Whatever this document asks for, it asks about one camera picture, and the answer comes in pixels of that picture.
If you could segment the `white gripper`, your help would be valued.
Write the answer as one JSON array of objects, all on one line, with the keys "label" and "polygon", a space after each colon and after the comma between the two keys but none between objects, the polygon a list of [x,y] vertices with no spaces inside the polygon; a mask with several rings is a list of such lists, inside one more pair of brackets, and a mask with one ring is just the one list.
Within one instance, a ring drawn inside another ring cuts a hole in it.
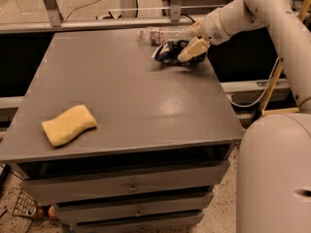
[{"label": "white gripper", "polygon": [[206,52],[210,44],[218,46],[228,41],[231,36],[225,31],[222,21],[223,8],[218,8],[202,20],[198,20],[185,29],[188,36],[194,37],[178,55],[178,60],[186,62]]}]

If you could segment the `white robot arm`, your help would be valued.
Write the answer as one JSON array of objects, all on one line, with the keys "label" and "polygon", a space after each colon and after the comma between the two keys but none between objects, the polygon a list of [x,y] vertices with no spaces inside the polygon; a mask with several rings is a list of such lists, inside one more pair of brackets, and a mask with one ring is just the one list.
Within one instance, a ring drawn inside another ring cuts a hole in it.
[{"label": "white robot arm", "polygon": [[284,82],[267,83],[271,108],[245,131],[236,171],[236,233],[311,233],[311,32],[292,0],[234,0],[196,23],[219,45],[265,28]]}]

